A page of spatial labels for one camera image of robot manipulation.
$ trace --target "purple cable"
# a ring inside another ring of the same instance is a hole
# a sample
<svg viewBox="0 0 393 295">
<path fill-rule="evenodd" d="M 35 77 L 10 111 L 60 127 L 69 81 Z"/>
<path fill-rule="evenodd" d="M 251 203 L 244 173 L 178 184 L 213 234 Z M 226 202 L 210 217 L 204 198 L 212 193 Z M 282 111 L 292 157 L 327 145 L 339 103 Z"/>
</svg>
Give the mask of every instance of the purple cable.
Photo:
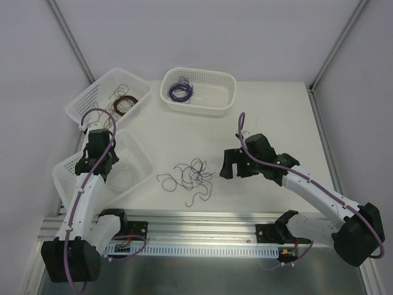
<svg viewBox="0 0 393 295">
<path fill-rule="evenodd" d="M 140 252 L 142 252 L 144 250 L 144 248 L 146 247 L 146 239 L 144 237 L 142 237 L 141 235 L 121 235 L 119 237 L 113 237 L 113 240 L 123 240 L 126 238 L 140 238 L 143 241 L 143 246 L 141 249 L 135 251 L 133 254 L 128 255 L 127 257 L 124 258 L 112 258 L 111 261 L 125 261 L 125 260 L 129 260 L 131 258 L 133 258 L 134 256 L 136 256 L 137 254 L 139 254 Z"/>
<path fill-rule="evenodd" d="M 329 197 L 331 197 L 332 199 L 334 199 L 334 201 L 336 201 L 337 203 L 339 203 L 341 206 L 346 206 L 345 202 L 342 201 L 341 199 L 339 199 L 338 197 L 336 197 L 335 195 L 333 195 L 331 192 L 329 192 L 326 188 L 324 188 L 322 185 L 320 185 L 319 183 L 317 183 L 316 181 L 310 179 L 308 176 L 304 175 L 303 173 L 300 173 L 296 170 L 293 170 L 291 168 L 287 168 L 287 167 L 283 167 L 280 165 L 276 165 L 276 164 L 272 164 L 272 163 L 268 163 L 268 162 L 264 162 L 261 161 L 257 158 L 255 158 L 252 154 L 250 154 L 250 152 L 247 149 L 246 144 L 244 143 L 244 139 L 243 139 L 243 135 L 241 133 L 242 129 L 243 129 L 243 125 L 244 125 L 244 118 L 246 117 L 246 113 L 242 112 L 239 116 L 239 121 L 238 121 L 238 133 L 239 133 L 239 140 L 241 143 L 241 147 L 243 148 L 244 152 L 246 153 L 246 155 L 248 155 L 248 157 L 259 163 L 262 165 L 266 165 L 266 166 L 270 166 L 270 167 L 274 167 L 274 168 L 279 168 L 279 169 L 283 169 L 286 170 L 288 172 L 294 173 L 302 178 L 304 178 L 305 180 L 307 180 L 308 182 L 312 183 L 313 185 L 315 185 L 316 187 L 318 187 L 322 192 L 324 192 L 325 194 L 327 194 Z M 367 226 L 367 228 L 370 230 L 370 232 L 372 233 L 372 235 L 374 236 L 374 238 L 376 239 L 376 241 L 378 242 L 378 246 L 380 249 L 380 253 L 379 255 L 370 255 L 370 258 L 374 258 L 374 259 L 381 259 L 384 255 L 385 255 L 385 248 L 382 244 L 381 239 L 379 238 L 378 234 L 375 232 L 374 228 L 371 226 L 371 224 L 357 211 L 355 210 L 353 207 L 347 205 L 346 208 L 351 211 L 352 213 L 354 213 L 357 217 L 359 217 L 359 219 Z"/>
<path fill-rule="evenodd" d="M 108 146 L 106 147 L 105 151 L 103 152 L 103 154 L 101 155 L 101 157 L 97 160 L 97 162 L 94 164 L 93 168 L 91 168 L 90 172 L 88 173 L 88 175 L 86 176 L 86 178 L 85 178 L 85 180 L 83 181 L 82 185 L 80 186 L 80 188 L 81 188 L 82 190 L 85 189 L 85 186 L 86 186 L 86 184 L 87 184 L 87 181 L 89 180 L 89 178 L 90 178 L 91 175 L 93 174 L 94 170 L 96 170 L 96 168 L 98 167 L 98 165 L 103 161 L 103 159 L 105 158 L 106 154 L 107 154 L 107 153 L 109 152 L 109 150 L 111 149 L 112 144 L 113 144 L 113 142 L 114 142 L 114 140 L 115 140 L 115 135 L 116 135 L 116 121 L 115 121 L 115 119 L 113 118 L 113 116 L 112 116 L 109 112 L 107 112 L 106 110 L 104 110 L 104 109 L 100 109 L 100 108 L 89 109 L 89 110 L 82 116 L 82 120 L 81 120 L 80 124 L 83 126 L 84 120 L 85 120 L 86 116 L 87 116 L 89 113 L 93 112 L 93 111 L 101 111 L 101 112 L 103 112 L 103 113 L 105 113 L 105 114 L 107 114 L 107 115 L 109 116 L 109 118 L 110 118 L 110 119 L 112 120 L 112 122 L 113 122 L 113 135 L 112 135 L 111 140 L 109 141 L 109 144 L 108 144 Z M 72 222 L 73 222 L 73 220 L 74 220 L 74 215 L 75 215 L 75 212 L 76 212 L 76 208 L 77 208 L 77 206 L 78 206 L 78 203 L 79 203 L 79 200 L 80 200 L 80 197 L 81 197 L 81 196 L 82 196 L 82 192 L 80 191 L 80 192 L 78 192 L 78 194 L 77 194 L 77 197 L 76 197 L 74 206 L 72 207 L 71 214 L 70 214 L 70 216 L 69 216 L 69 221 L 68 221 L 68 226 L 69 226 L 69 227 L 72 227 Z M 64 269 L 65 269 L 65 271 L 66 271 L 67 281 L 68 281 L 69 285 L 71 286 L 71 289 L 72 289 L 76 294 L 82 294 L 82 293 L 85 291 L 85 289 L 86 289 L 87 282 L 84 283 L 84 286 L 83 286 L 82 290 L 79 291 L 79 290 L 76 288 L 74 282 L 72 281 L 71 273 L 70 273 L 70 271 L 69 271 L 67 251 L 68 251 L 68 242 L 69 242 L 70 233 L 71 233 L 70 230 L 66 230 L 66 238 L 65 238 L 65 240 L 64 240 L 64 251 L 63 251 Z"/>
<path fill-rule="evenodd" d="M 296 259 L 293 263 L 290 263 L 290 262 L 288 262 L 288 263 L 284 263 L 284 264 L 278 264 L 278 265 L 276 265 L 276 266 L 273 266 L 273 267 L 265 267 L 262 263 L 260 263 L 260 266 L 264 269 L 264 270 L 269 270 L 269 271 L 271 271 L 271 270 L 276 270 L 276 269 L 278 269 L 278 268 L 280 268 L 280 267 L 282 267 L 282 266 L 289 266 L 289 265 L 295 265 L 295 264 L 298 264 L 298 262 L 300 262 L 301 260 L 303 260 L 303 258 L 306 256 L 306 254 L 311 250 L 311 248 L 313 247 L 313 245 L 314 245 L 314 241 L 312 241 L 311 242 L 311 244 L 309 244 L 309 247 L 307 248 L 307 250 L 306 251 L 304 251 L 303 253 L 302 253 L 302 255 L 300 255 L 299 257 L 298 257 L 298 259 Z"/>
</svg>

